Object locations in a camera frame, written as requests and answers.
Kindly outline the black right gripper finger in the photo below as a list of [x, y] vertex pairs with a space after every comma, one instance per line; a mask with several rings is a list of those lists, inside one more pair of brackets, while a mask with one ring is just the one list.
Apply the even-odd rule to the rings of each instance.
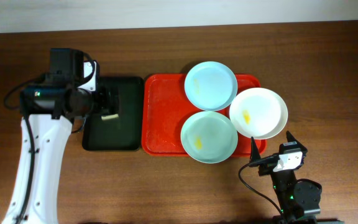
[[288, 144], [298, 144], [298, 141], [296, 140], [296, 138], [289, 131], [286, 131], [286, 138], [287, 138]]
[[260, 160], [259, 148], [256, 145], [255, 139], [251, 137], [251, 154], [250, 154], [250, 162], [255, 162]]

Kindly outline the green yellow sponge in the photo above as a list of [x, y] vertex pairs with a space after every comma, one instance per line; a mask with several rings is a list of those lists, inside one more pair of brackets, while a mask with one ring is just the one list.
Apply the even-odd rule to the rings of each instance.
[[103, 121], [107, 121], [107, 120], [110, 120], [110, 119], [116, 119], [116, 118], [118, 118], [118, 117], [119, 117], [118, 114], [109, 114], [109, 115], [102, 115], [102, 116], [101, 116], [101, 119], [102, 119]]

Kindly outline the light green plate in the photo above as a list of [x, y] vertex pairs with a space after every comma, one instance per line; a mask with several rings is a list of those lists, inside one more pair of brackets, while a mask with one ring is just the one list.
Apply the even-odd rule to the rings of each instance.
[[217, 164], [233, 155], [238, 134], [229, 118], [223, 114], [202, 111], [184, 122], [180, 141], [185, 152], [194, 160]]

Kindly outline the light blue plate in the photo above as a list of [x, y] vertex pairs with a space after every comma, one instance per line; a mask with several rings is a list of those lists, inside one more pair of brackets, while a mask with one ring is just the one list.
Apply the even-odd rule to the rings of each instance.
[[237, 78], [226, 65], [208, 61], [195, 65], [186, 74], [184, 90], [188, 100], [205, 111], [227, 108], [237, 95]]

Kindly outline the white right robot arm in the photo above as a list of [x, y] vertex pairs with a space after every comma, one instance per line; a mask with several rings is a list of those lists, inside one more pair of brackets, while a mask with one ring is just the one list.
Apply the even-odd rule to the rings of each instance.
[[297, 179], [295, 171], [302, 167], [307, 148], [286, 132], [287, 142], [279, 145], [279, 151], [262, 158], [251, 139], [250, 166], [258, 167], [260, 176], [269, 175], [278, 199], [280, 218], [278, 223], [317, 223], [320, 214], [321, 184], [310, 179]]

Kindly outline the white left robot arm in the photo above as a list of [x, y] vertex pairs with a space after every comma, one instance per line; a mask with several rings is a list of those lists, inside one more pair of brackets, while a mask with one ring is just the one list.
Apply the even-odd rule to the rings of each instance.
[[21, 154], [3, 223], [57, 223], [62, 160], [76, 119], [106, 111], [98, 74], [44, 73], [15, 86], [21, 112]]

